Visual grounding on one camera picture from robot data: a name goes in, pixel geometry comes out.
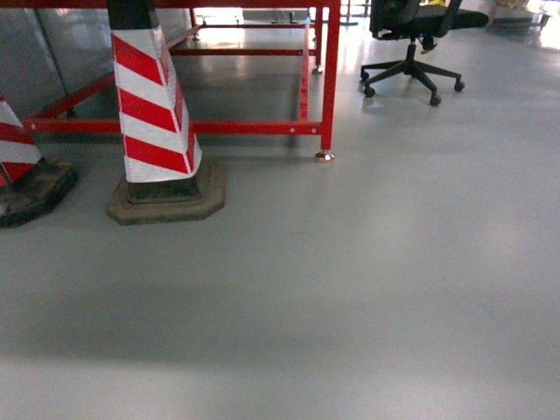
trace gray panel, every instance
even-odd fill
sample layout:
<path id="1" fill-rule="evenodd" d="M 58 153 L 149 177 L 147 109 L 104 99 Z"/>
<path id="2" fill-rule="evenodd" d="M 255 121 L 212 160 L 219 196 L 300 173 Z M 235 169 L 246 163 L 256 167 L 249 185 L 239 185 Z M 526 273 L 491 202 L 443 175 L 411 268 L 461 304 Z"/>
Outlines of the gray panel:
<path id="1" fill-rule="evenodd" d="M 111 37 L 106 10 L 38 10 L 62 82 L 73 92 L 112 71 Z"/>
<path id="2" fill-rule="evenodd" d="M 32 10 L 0 10 L 0 92 L 22 118 L 64 91 Z"/>
<path id="3" fill-rule="evenodd" d="M 191 27 L 186 19 L 185 9 L 158 9 L 157 17 L 167 40 L 177 37 Z"/>

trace cone base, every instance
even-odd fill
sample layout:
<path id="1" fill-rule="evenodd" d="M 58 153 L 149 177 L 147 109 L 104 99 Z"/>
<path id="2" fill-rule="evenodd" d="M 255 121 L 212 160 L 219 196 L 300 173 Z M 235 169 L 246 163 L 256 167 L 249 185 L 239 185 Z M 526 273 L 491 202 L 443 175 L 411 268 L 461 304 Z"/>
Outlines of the cone base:
<path id="1" fill-rule="evenodd" d="M 198 199 L 134 203 L 129 196 L 129 183 L 122 177 L 107 205 L 107 215 L 120 225 L 206 219 L 225 206 L 226 168 L 223 164 L 203 158 L 196 179 L 200 189 Z"/>
<path id="2" fill-rule="evenodd" d="M 78 180 L 64 162 L 41 161 L 17 181 L 0 190 L 0 228 L 15 228 L 50 213 Z"/>

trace red metal table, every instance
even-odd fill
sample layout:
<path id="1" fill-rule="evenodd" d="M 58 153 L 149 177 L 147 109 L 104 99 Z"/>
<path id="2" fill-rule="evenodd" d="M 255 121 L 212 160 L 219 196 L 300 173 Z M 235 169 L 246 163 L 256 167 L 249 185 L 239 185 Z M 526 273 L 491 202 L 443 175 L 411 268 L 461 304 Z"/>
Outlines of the red metal table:
<path id="1" fill-rule="evenodd" d="M 191 12 L 192 29 L 175 38 L 169 43 L 171 55 L 288 55 L 301 56 L 303 59 L 301 85 L 299 92 L 299 113 L 295 121 L 234 121 L 234 120 L 197 120 L 192 122 L 196 133 L 207 134 L 261 134 L 261 135 L 312 135 L 320 136 L 320 153 L 316 159 L 328 162 L 333 159 L 331 153 L 333 140 L 334 95 L 336 88 L 337 58 L 340 32 L 340 0 L 155 0 L 159 9 L 188 8 Z M 193 10 L 203 7 L 241 7 L 241 8 L 308 8 L 315 7 L 317 16 L 313 24 L 315 30 L 315 48 L 310 48 L 309 25 L 304 24 L 234 24 L 234 25 L 198 25 Z M 106 0 L 2 0 L 0 8 L 33 8 L 33 9 L 105 9 Z M 325 83 L 323 89 L 323 108 L 320 121 L 308 118 L 308 79 L 309 58 L 315 57 L 314 73 L 322 73 L 323 49 L 323 9 L 329 9 L 328 29 L 325 45 Z M 249 50 L 249 49 L 206 49 L 188 50 L 173 48 L 190 36 L 195 36 L 204 28 L 304 28 L 304 46 L 295 50 Z M 30 131 L 72 131 L 72 132 L 120 132 L 117 119 L 61 119 L 60 115 L 72 109 L 81 101 L 110 86 L 114 82 L 113 74 L 86 86 L 68 97 L 62 98 L 37 115 L 23 120 L 24 126 Z"/>

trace red and white striped cone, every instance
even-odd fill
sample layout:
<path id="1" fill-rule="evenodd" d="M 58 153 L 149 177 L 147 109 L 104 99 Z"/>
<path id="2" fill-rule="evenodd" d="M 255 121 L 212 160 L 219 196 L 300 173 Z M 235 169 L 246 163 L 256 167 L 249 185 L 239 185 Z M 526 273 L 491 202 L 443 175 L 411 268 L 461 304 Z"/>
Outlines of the red and white striped cone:
<path id="1" fill-rule="evenodd" d="M 214 197 L 223 169 L 203 162 L 201 177 L 202 152 L 153 2 L 109 0 L 108 14 L 126 171 L 108 215 L 122 224 L 204 219 L 223 207 L 223 191 Z"/>
<path id="2" fill-rule="evenodd" d="M 70 164 L 47 162 L 0 95 L 0 228 L 50 212 L 78 179 Z"/>

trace office chair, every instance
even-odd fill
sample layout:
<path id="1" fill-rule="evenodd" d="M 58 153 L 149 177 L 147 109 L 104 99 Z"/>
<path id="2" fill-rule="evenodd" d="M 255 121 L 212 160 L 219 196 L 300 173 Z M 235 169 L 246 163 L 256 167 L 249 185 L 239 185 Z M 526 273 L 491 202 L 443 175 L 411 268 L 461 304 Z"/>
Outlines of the office chair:
<path id="1" fill-rule="evenodd" d="M 406 59 L 387 63 L 368 64 L 361 67 L 360 77 L 365 84 L 366 97 L 375 95 L 372 83 L 382 81 L 396 74 L 404 73 L 418 79 L 431 91 L 430 105 L 436 107 L 441 102 L 438 87 L 427 74 L 438 74 L 455 79 L 455 90 L 460 92 L 465 87 L 459 73 L 430 66 L 414 59 L 416 40 L 422 44 L 422 53 L 433 50 L 437 44 L 434 38 L 441 38 L 449 30 L 478 28 L 488 23 L 488 16 L 479 11 L 461 10 L 462 0 L 451 0 L 449 6 L 421 6 L 420 0 L 374 0 L 369 30 L 375 39 L 398 40 L 410 39 Z M 385 70 L 370 78 L 368 69 Z"/>

